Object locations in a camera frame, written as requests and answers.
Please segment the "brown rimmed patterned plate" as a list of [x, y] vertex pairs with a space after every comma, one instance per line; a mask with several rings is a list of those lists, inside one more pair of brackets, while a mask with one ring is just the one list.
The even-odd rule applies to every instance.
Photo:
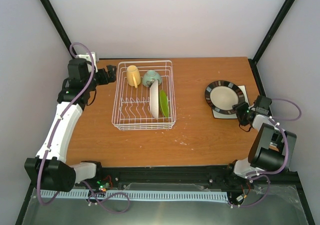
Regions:
[[150, 113], [156, 120], [159, 119], [159, 81], [156, 79], [150, 87]]

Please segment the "yellow ceramic mug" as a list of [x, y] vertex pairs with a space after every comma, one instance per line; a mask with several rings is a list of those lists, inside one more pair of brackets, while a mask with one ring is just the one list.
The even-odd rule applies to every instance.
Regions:
[[136, 89], [141, 84], [141, 75], [139, 69], [135, 65], [130, 65], [126, 70], [126, 78], [128, 85]]

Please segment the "pale green ceramic bowl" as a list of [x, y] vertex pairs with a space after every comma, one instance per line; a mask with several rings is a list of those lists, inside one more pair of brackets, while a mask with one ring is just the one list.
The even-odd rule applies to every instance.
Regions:
[[148, 70], [142, 77], [142, 84], [145, 87], [150, 88], [156, 80], [158, 80], [159, 85], [162, 83], [160, 74], [155, 70]]

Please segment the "lime green plate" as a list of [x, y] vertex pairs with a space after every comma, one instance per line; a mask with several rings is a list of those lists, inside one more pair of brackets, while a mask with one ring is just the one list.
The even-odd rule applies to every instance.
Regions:
[[167, 94], [163, 89], [159, 91], [159, 105], [162, 115], [165, 118], [169, 118], [170, 115], [170, 108], [169, 108], [169, 102], [167, 98]]

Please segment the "black rimmed cream plate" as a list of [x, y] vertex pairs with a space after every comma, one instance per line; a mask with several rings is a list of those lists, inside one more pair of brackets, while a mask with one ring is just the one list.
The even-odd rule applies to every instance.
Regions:
[[206, 103], [213, 112], [233, 115], [233, 106], [246, 102], [246, 96], [239, 86], [226, 80], [211, 82], [204, 91]]

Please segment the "white wire dish rack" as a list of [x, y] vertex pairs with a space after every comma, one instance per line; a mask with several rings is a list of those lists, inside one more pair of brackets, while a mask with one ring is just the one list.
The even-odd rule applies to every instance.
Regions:
[[[128, 84], [127, 70], [136, 66], [142, 78], [148, 71], [161, 77], [157, 93], [164, 91], [168, 103], [168, 116], [161, 108], [152, 113], [151, 88], [142, 83], [137, 88]], [[171, 60], [122, 61], [117, 66], [117, 82], [112, 111], [112, 124], [119, 130], [169, 130], [176, 123], [176, 101], [173, 63]]]

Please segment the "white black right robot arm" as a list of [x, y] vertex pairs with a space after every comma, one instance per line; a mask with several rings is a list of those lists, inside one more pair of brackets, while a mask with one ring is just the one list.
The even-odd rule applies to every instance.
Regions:
[[270, 105], [274, 101], [288, 102], [298, 109], [298, 116], [290, 121], [301, 117], [302, 111], [298, 105], [282, 98], [259, 95], [253, 105], [244, 101], [232, 106], [239, 127], [249, 125], [250, 130], [255, 129], [258, 133], [247, 158], [235, 160], [228, 165], [230, 174], [252, 180], [260, 175], [276, 175], [289, 170], [297, 135], [281, 128], [280, 118], [269, 114]]

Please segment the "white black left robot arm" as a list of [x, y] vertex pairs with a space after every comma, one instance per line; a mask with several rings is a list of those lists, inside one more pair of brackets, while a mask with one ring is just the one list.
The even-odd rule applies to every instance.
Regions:
[[68, 77], [58, 94], [55, 117], [47, 138], [34, 158], [27, 158], [24, 168], [31, 184], [38, 190], [69, 192], [75, 184], [87, 180], [92, 186], [103, 183], [104, 173], [98, 161], [82, 161], [67, 165], [68, 146], [74, 128], [86, 106], [90, 105], [90, 93], [97, 86], [116, 81], [117, 68], [90, 72], [91, 62], [85, 58], [71, 59], [67, 65]]

